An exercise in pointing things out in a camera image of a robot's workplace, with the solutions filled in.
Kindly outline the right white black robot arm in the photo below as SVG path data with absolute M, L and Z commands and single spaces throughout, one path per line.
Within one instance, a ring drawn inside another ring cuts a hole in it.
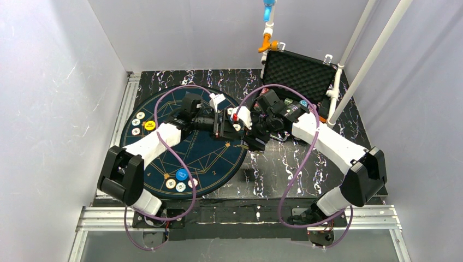
M 386 184 L 387 172 L 383 151 L 355 144 L 321 123 L 314 105 L 298 102 L 286 104 L 275 91 L 256 98 L 262 116 L 252 118 L 243 104 L 234 108 L 231 117 L 241 121 L 248 133 L 244 140 L 256 142 L 265 149 L 270 132 L 285 130 L 293 137 L 308 142 L 331 160 L 343 173 L 342 183 L 322 194 L 310 207 L 309 215 L 326 219 L 349 207 L 364 206 Z

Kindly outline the orange poker chip stack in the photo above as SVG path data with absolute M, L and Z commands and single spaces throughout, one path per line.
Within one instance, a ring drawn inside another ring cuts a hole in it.
M 140 128 L 133 128 L 132 131 L 131 131 L 131 134 L 133 136 L 139 135 L 140 133 L 141 133 Z

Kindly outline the light blue poker chip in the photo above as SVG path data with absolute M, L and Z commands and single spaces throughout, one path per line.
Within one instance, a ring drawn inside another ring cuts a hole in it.
M 186 190 L 186 188 L 187 188 L 187 186 L 183 182 L 179 182 L 175 187 L 176 191 L 179 192 L 179 193 L 184 192 Z

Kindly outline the yellow big blind button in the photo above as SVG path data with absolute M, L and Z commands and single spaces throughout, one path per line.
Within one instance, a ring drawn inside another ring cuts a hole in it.
M 156 128 L 156 123 L 155 121 L 146 121 L 144 123 L 144 128 L 148 131 L 152 131 Z

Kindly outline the red white poker chip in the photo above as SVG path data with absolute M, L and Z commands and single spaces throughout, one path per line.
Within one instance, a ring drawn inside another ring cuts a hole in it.
M 198 180 L 196 178 L 193 178 L 192 180 L 188 181 L 188 186 L 190 188 L 196 187 L 198 185 Z

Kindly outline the blue small blind button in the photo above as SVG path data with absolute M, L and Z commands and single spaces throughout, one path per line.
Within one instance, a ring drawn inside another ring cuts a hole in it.
M 188 172 L 186 169 L 179 169 L 176 171 L 175 177 L 178 181 L 185 181 L 188 179 Z

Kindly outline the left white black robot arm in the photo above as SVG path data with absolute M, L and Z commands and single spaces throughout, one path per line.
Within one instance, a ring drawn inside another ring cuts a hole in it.
M 155 219 L 163 199 L 218 189 L 246 154 L 227 118 L 231 108 L 226 95 L 211 92 L 159 98 L 153 116 L 142 109 L 129 123 L 129 140 L 108 150 L 98 189 Z

